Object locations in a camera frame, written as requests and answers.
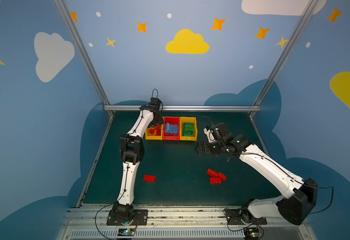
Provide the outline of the green lego brick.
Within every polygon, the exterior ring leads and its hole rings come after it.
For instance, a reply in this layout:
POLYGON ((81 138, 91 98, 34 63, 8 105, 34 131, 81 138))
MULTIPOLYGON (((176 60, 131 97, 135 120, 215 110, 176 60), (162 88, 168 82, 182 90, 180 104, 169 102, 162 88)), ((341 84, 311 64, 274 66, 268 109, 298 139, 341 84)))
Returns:
POLYGON ((194 124, 193 124, 193 123, 188 123, 188 122, 186 122, 186 123, 183 123, 183 128, 184 128, 185 130, 193 130, 195 127, 194 127, 194 124))
POLYGON ((182 136, 184 137, 193 137, 194 136, 195 129, 193 130, 182 130, 182 136))

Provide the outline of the red lego brick cluster bottom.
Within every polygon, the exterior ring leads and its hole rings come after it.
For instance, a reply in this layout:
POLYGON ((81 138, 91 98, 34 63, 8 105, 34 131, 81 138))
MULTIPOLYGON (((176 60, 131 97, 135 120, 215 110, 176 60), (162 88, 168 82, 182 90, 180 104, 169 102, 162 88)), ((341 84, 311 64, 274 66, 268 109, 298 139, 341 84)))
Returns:
POLYGON ((210 184, 221 184, 222 179, 219 177, 210 177, 210 184))

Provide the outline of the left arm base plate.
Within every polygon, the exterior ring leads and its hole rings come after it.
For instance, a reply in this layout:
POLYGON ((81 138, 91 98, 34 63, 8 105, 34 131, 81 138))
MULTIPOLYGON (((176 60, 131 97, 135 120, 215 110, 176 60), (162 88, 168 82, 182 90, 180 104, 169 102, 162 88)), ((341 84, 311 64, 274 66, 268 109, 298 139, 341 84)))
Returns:
POLYGON ((148 222, 148 213, 147 209, 137 209, 134 210, 133 217, 130 221, 122 221, 118 219, 116 216, 113 216, 112 211, 109 212, 109 216, 107 217, 107 226, 146 226, 148 222))

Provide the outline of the red lego brick cluster top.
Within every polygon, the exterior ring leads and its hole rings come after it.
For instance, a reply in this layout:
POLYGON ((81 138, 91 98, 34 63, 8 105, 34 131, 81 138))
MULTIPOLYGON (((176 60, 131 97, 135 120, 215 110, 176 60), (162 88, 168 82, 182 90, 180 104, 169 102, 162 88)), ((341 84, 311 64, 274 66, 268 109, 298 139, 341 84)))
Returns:
POLYGON ((213 178, 217 178, 219 176, 219 173, 213 171, 212 169, 208 169, 207 174, 213 178))

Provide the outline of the red lego brick cluster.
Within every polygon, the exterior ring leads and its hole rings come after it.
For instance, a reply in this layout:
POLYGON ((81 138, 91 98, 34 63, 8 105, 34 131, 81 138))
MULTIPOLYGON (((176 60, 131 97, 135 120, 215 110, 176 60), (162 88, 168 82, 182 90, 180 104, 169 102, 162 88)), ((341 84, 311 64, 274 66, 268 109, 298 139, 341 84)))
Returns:
POLYGON ((222 179, 219 177, 210 177, 210 184, 221 184, 222 179))
POLYGON ((219 173, 213 171, 212 169, 208 169, 207 174, 213 178, 217 178, 219 176, 219 173))
POLYGON ((222 180, 222 181, 225 181, 227 179, 227 177, 222 174, 222 173, 218 173, 218 177, 222 180))

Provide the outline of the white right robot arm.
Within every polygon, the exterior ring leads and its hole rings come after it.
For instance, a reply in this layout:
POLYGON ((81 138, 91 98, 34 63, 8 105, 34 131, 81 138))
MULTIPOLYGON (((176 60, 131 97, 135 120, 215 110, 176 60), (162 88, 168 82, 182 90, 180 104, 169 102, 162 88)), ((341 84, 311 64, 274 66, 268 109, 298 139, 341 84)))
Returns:
POLYGON ((208 140, 198 142, 198 155, 227 154, 255 169, 281 193, 269 199, 250 199, 240 208, 239 217, 246 224, 261 218, 284 218, 293 225, 301 225, 317 203, 318 184, 311 178, 290 172, 265 154, 243 135, 234 136, 224 123, 204 128, 208 140))

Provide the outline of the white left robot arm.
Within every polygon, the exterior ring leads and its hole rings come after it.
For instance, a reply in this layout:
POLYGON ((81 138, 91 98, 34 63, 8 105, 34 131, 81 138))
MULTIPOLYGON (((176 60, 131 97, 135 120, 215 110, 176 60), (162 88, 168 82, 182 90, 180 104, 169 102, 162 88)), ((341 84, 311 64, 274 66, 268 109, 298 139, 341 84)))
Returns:
POLYGON ((134 187, 136 175, 145 150, 143 136, 147 128, 162 125, 162 101, 152 97, 148 104, 140 107, 138 119, 132 128, 120 137, 120 155, 123 175, 119 195, 110 211, 110 219, 122 225, 130 225, 134 220, 134 187))

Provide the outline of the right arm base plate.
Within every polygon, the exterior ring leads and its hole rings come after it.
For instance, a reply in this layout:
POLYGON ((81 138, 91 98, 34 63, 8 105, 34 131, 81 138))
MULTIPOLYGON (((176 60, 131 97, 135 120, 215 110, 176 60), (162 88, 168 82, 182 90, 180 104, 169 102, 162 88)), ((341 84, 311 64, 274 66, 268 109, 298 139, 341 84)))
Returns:
POLYGON ((267 225, 266 218, 255 218, 248 210, 229 209, 223 210, 228 225, 267 225))

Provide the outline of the light blue lego brick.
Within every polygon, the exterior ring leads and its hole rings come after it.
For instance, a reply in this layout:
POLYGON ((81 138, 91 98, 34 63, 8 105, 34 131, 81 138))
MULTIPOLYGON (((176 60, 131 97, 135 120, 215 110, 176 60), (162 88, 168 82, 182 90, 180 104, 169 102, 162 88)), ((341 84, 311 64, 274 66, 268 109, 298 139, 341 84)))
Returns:
POLYGON ((172 134, 172 131, 169 130, 169 124, 165 125, 165 134, 172 134))

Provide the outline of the light blue lego brick side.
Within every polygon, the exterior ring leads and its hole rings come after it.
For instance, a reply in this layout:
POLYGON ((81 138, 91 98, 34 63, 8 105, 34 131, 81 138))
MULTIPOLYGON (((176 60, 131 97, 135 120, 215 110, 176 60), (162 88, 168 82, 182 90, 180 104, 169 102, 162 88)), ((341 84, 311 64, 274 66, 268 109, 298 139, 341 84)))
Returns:
POLYGON ((177 135, 179 132, 179 126, 178 125, 172 125, 172 134, 177 135))

